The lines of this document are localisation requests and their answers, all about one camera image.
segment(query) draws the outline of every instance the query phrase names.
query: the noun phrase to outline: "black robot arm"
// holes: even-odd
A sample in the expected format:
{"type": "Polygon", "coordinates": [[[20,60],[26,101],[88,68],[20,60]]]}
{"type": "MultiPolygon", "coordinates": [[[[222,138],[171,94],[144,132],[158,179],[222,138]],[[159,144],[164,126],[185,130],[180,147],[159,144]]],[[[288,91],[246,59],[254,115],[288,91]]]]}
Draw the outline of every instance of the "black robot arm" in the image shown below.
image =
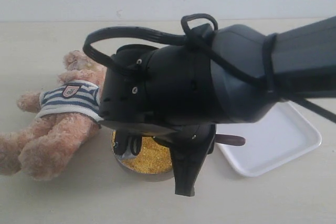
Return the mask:
{"type": "Polygon", "coordinates": [[[152,136],[169,147],[176,194],[194,194],[198,172],[215,142],[245,143],[216,136],[216,124],[257,122],[274,104],[287,100],[336,122],[335,114],[306,100],[336,96],[336,17],[269,36],[244,25],[218,29],[208,14],[185,16],[181,25],[185,35],[104,28],[90,34],[83,46],[108,68],[101,124],[152,136]],[[197,18],[212,26],[190,29],[188,22],[197,18]],[[167,46],[126,45],[107,56],[91,45],[117,37],[167,46]]]}

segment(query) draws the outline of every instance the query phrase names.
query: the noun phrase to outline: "beige table surface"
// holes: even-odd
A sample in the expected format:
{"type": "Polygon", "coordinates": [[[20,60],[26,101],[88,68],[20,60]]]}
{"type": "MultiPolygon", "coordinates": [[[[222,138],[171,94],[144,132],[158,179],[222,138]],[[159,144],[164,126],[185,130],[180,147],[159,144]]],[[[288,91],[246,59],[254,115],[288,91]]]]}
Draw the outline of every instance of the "beige table surface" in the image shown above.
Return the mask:
{"type": "MultiPolygon", "coordinates": [[[[230,20],[220,26],[244,23],[267,34],[316,20],[230,20]]],[[[113,25],[181,33],[179,22],[0,23],[0,131],[27,126],[34,115],[16,107],[18,96],[56,87],[62,56],[81,49],[90,32],[113,25]]],[[[126,42],[137,41],[98,46],[111,54],[126,42]]],[[[319,104],[336,111],[336,100],[319,104]]],[[[299,109],[322,134],[318,149],[260,177],[243,178],[216,148],[192,198],[174,195],[174,179],[153,183],[125,173],[111,155],[110,130],[103,128],[55,180],[0,177],[0,223],[336,223],[336,125],[299,109]]]]}

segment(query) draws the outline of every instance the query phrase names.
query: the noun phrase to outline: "screw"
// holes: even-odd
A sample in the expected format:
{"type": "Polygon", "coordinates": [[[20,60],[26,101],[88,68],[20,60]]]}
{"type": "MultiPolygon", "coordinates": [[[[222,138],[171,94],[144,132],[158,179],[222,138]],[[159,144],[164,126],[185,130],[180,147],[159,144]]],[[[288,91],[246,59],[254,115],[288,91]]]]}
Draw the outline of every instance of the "screw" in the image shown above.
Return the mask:
{"type": "Polygon", "coordinates": [[[133,94],[136,94],[138,92],[138,88],[137,87],[134,87],[133,89],[132,89],[132,93],[133,94]]]}

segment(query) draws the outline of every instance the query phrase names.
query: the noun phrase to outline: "white tray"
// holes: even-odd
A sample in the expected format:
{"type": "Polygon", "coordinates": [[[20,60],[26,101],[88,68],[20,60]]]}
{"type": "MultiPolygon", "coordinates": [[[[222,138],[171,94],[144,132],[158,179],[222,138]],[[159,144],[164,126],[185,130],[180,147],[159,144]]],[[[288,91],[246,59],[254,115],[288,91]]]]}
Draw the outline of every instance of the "white tray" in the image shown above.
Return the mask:
{"type": "Polygon", "coordinates": [[[218,134],[239,135],[244,146],[217,144],[233,169],[256,177],[320,146],[322,137],[290,103],[276,104],[259,122],[218,124],[218,134]]]}

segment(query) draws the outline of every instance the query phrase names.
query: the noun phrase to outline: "gold glitter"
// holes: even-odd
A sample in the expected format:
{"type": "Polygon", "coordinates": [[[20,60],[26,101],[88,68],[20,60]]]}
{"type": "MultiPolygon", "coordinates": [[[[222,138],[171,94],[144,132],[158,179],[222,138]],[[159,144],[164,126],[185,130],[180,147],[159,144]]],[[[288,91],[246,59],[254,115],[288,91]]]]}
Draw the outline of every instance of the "gold glitter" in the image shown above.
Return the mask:
{"type": "Polygon", "coordinates": [[[160,174],[172,170],[172,160],[167,147],[159,145],[151,137],[142,138],[139,155],[133,159],[122,160],[121,163],[128,169],[143,174],[160,174]]]}

